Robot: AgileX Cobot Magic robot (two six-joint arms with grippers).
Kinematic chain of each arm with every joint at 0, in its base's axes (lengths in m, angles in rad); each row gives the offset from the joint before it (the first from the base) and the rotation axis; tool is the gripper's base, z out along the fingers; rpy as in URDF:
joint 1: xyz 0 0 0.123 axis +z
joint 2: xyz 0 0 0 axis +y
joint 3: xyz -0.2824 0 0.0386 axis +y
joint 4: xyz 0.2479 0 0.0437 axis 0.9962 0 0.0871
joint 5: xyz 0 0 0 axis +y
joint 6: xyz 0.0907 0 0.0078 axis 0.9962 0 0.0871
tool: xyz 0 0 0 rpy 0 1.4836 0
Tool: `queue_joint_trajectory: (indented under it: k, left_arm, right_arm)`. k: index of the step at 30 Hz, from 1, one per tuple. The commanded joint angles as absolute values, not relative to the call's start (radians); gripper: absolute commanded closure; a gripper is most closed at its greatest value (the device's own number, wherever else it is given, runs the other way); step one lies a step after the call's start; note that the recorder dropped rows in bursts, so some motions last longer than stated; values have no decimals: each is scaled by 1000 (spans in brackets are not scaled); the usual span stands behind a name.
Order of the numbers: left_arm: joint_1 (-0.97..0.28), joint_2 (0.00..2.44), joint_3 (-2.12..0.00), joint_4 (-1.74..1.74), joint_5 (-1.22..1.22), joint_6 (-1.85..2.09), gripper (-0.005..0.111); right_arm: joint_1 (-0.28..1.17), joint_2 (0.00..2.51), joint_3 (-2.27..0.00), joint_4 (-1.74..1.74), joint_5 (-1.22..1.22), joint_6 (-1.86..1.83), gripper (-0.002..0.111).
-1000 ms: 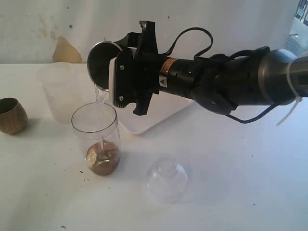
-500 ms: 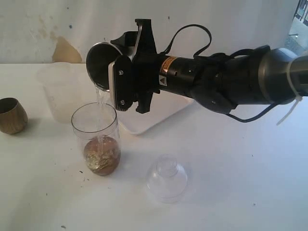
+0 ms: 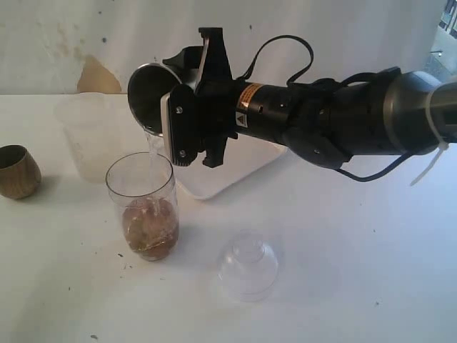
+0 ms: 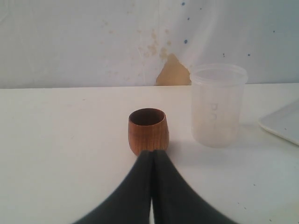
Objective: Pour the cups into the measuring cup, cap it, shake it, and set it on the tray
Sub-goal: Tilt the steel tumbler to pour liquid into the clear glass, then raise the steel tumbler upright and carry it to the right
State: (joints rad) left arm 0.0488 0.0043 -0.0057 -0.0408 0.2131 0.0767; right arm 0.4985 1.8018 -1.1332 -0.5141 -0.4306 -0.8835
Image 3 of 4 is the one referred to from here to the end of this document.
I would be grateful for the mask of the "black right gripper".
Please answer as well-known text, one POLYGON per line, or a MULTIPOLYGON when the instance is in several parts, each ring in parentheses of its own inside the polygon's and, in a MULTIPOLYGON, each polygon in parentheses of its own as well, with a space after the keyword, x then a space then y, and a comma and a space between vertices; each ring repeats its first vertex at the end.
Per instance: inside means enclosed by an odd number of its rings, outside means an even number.
POLYGON ((201 27, 203 46, 187 46, 177 55, 163 59, 162 64, 178 77, 196 77, 194 94, 202 147, 206 152, 203 165, 221 166, 228 138, 237 139, 235 124, 239 84, 243 74, 233 78, 224 43, 223 29, 201 27))

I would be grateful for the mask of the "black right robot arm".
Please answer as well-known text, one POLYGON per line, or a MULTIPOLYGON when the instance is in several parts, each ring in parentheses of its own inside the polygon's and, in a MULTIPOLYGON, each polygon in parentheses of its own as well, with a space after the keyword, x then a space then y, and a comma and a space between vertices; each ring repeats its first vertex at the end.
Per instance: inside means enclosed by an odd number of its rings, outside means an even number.
POLYGON ((202 28, 203 44, 164 64, 192 73, 163 98, 162 131, 173 163, 224 162, 226 143, 239 135, 288 147, 302 159, 339 170, 354 156, 427 154, 456 142, 456 83, 398 67, 343 81, 310 84, 291 76, 285 86, 251 82, 253 68, 233 78, 220 28, 202 28))

